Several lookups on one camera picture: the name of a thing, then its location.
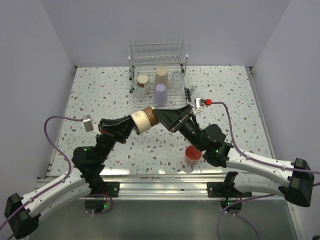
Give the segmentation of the purple plastic cup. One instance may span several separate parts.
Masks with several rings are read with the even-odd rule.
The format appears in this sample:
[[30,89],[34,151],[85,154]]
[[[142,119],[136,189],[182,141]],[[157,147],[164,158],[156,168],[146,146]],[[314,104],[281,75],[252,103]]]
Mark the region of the purple plastic cup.
[[154,103],[159,107],[162,107],[167,103],[167,88],[164,84],[157,84],[155,86],[153,100]]

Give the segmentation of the steel cup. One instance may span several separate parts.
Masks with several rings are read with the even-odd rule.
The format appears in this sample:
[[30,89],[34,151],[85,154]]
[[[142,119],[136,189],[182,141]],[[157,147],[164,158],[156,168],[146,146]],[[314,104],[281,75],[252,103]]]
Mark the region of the steel cup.
[[138,87],[142,88],[146,93],[148,93],[151,90],[149,76],[145,74],[140,74],[137,77],[137,85]]
[[154,107],[149,106],[129,115],[133,119],[134,131],[137,135],[143,134],[160,122],[153,113],[154,109]]

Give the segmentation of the tan paper cup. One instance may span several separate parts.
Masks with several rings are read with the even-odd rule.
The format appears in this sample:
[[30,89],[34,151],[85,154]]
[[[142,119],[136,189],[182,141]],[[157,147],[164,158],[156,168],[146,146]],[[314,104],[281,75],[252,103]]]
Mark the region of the tan paper cup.
[[168,70],[165,67],[158,67],[155,71],[155,79],[154,79],[154,86],[162,84],[167,89],[169,88],[169,77],[168,77]]

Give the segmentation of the large clear glass cup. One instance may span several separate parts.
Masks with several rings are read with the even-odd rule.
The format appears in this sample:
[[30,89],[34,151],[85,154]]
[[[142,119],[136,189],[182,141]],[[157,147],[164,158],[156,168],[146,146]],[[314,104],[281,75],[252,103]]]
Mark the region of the large clear glass cup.
[[170,89],[172,91],[179,91],[183,87],[184,76],[181,71],[175,71],[171,74]]

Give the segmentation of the red plastic cup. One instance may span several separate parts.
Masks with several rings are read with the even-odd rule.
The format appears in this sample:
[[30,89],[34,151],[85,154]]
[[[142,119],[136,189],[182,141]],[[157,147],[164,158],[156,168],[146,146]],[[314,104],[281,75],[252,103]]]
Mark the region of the red plastic cup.
[[193,145],[185,149],[184,160],[187,165],[193,166],[202,158],[202,152],[198,151]]

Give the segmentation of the small clear glass cup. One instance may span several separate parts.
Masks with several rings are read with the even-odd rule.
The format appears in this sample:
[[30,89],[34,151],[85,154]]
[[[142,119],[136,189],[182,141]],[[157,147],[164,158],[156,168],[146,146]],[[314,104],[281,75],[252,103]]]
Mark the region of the small clear glass cup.
[[144,99],[146,97],[146,92],[143,87],[137,87],[135,90],[136,97],[140,100]]

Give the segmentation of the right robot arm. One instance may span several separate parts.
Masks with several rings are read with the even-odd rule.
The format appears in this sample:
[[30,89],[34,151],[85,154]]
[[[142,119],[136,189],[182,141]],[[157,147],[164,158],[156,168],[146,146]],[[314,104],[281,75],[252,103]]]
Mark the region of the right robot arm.
[[235,142],[225,141],[226,135],[216,124],[201,129],[192,107],[154,109],[158,121],[172,133],[180,132],[213,167],[234,169],[228,172],[222,185],[227,196],[258,192],[284,197],[300,207],[310,207],[315,171],[307,161],[263,157],[240,149]]

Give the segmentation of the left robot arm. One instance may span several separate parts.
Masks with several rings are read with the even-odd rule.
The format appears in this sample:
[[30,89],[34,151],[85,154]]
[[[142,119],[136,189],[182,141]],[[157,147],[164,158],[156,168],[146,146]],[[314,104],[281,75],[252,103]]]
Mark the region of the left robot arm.
[[126,143],[135,122],[131,116],[118,119],[101,119],[98,125],[91,117],[75,119],[81,122],[86,132],[97,135],[94,146],[77,147],[69,159],[64,152],[61,155],[67,161],[68,169],[60,177],[30,193],[20,196],[17,193],[8,197],[3,228],[9,224],[12,236],[23,239],[34,232],[43,210],[53,209],[60,198],[64,202],[86,196],[104,197],[104,181],[100,176],[105,161],[116,143]]

